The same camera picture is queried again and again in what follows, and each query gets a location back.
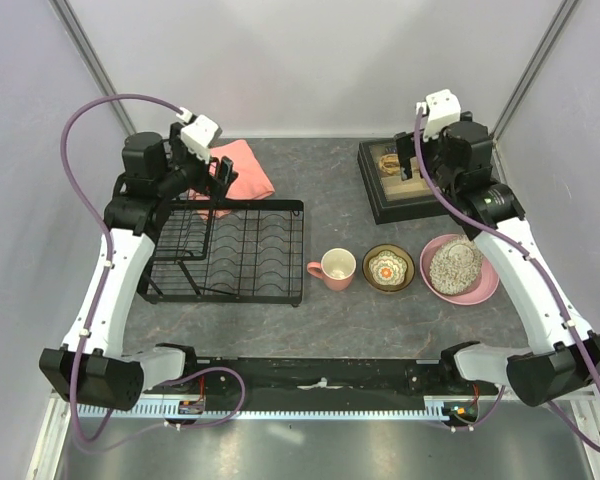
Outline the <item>pink ceramic mug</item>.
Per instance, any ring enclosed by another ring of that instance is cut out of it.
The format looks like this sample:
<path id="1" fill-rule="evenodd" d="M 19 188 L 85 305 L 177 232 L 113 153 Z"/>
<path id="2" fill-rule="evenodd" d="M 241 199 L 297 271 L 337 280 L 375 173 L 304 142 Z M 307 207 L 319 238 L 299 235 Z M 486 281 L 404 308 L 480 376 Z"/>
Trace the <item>pink ceramic mug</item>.
<path id="1" fill-rule="evenodd" d="M 307 272 L 323 281 L 325 286 L 336 292 L 349 287 L 357 268 L 355 256 L 344 248 L 333 248 L 324 253 L 319 262 L 307 264 Z"/>

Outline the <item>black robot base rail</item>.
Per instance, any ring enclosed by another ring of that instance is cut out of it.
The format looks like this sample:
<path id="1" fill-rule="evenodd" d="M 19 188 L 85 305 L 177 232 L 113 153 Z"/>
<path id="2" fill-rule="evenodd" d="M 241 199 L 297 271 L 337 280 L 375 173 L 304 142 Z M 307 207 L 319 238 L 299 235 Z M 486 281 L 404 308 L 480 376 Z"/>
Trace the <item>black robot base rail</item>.
<path id="1" fill-rule="evenodd" d="M 422 410 L 426 396 L 472 400 L 496 387 L 447 376 L 437 360 L 200 357 L 193 374 L 230 368 L 246 386 L 243 412 Z"/>

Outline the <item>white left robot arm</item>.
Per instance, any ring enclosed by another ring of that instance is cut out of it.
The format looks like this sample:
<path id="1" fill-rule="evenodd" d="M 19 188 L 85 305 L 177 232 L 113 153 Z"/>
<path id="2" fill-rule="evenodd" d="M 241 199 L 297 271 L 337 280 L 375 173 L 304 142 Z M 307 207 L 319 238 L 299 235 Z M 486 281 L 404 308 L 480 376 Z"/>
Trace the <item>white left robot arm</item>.
<path id="1" fill-rule="evenodd" d="M 87 294 L 58 349 L 46 348 L 39 368 L 67 402 L 128 411 L 140 395 L 166 382 L 188 393 L 199 369 L 190 348 L 167 344 L 125 357 L 123 334 L 138 285 L 145 279 L 172 203 L 195 190 L 217 203 L 237 174 L 228 158 L 211 154 L 221 129 L 199 116 L 174 123 L 163 138 L 155 132 L 129 136 L 122 149 L 124 171 L 116 180 L 100 221 L 105 233 Z"/>

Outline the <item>pink plate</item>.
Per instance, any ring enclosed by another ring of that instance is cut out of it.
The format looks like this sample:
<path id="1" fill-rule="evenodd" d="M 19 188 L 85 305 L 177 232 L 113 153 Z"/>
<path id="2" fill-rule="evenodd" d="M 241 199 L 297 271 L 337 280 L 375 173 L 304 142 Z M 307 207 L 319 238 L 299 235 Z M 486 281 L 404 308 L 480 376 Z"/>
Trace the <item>pink plate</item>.
<path id="1" fill-rule="evenodd" d="M 420 274 L 429 288 L 429 290 L 436 295 L 438 298 L 457 306 L 475 306 L 484 303 L 497 290 L 500 279 L 491 265 L 491 263 L 483 258 L 481 265 L 481 272 L 476 280 L 469 286 L 469 288 L 458 295 L 445 295 L 438 292 L 432 285 L 430 280 L 430 265 L 433 260 L 435 253 L 445 243 L 451 241 L 458 234 L 444 234 L 430 240 L 420 253 L 419 267 Z"/>

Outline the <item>speckled ceramic plate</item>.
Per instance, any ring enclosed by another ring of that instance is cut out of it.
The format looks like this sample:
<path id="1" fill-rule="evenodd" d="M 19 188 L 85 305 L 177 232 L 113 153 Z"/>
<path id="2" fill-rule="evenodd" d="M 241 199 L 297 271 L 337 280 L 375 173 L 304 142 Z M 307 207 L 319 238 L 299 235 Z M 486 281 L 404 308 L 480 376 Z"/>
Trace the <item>speckled ceramic plate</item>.
<path id="1" fill-rule="evenodd" d="M 481 274 L 483 254 L 473 241 L 458 236 L 444 243 L 434 254 L 429 268 L 433 288 L 443 294 L 464 293 Z"/>

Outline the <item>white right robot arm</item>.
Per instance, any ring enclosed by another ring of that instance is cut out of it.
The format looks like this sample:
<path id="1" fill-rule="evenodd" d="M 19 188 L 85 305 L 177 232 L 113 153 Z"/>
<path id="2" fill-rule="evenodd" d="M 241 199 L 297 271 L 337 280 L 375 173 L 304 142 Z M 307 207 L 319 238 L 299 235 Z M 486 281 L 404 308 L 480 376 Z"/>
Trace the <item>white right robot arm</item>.
<path id="1" fill-rule="evenodd" d="M 440 203 L 495 269 L 522 321 L 523 350 L 459 344 L 444 352 L 438 381 L 463 392 L 474 380 L 501 384 L 528 406 L 539 406 L 600 378 L 600 333 L 568 300 L 542 258 L 524 209 L 492 173 L 492 139 L 467 113 L 442 127 L 394 138 L 404 177 L 416 161 Z"/>

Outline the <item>brown floral bowl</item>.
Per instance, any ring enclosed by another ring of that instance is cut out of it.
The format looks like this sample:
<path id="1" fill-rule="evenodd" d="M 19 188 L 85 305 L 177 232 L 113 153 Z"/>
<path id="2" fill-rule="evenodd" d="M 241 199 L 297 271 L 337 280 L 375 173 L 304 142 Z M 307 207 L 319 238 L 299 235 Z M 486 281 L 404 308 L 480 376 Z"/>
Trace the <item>brown floral bowl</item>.
<path id="1" fill-rule="evenodd" d="M 404 258 L 408 264 L 408 272 L 407 272 L 406 278 L 398 286 L 385 287 L 385 286 L 378 285 L 374 282 L 374 280 L 371 276 L 371 273 L 369 271 L 369 266 L 368 266 L 369 261 L 372 257 L 376 256 L 380 251 L 383 251 L 383 250 L 390 250 L 390 251 L 394 252 L 396 255 Z M 373 287 L 374 289 L 376 289 L 382 293 L 393 294 L 393 293 L 397 293 L 399 291 L 406 289 L 411 284 L 411 282 L 413 281 L 413 279 L 415 277 L 416 270 L 415 270 L 415 263 L 414 263 L 413 258 L 404 249 L 402 249 L 399 246 L 393 245 L 393 244 L 380 244 L 380 245 L 376 245 L 376 246 L 372 247 L 366 253 L 366 255 L 363 259 L 362 272 L 363 272 L 363 275 L 364 275 L 366 281 L 369 283 L 369 285 L 371 287 Z"/>

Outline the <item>small white patterned bowl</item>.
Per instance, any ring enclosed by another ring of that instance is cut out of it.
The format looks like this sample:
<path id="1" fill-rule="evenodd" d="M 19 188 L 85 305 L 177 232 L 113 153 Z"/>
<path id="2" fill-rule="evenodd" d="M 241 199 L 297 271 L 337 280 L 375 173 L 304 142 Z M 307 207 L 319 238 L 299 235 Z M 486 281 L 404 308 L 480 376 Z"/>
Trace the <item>small white patterned bowl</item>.
<path id="1" fill-rule="evenodd" d="M 385 287 L 400 285 L 408 272 L 406 260 L 390 250 L 380 251 L 368 266 L 374 282 Z"/>

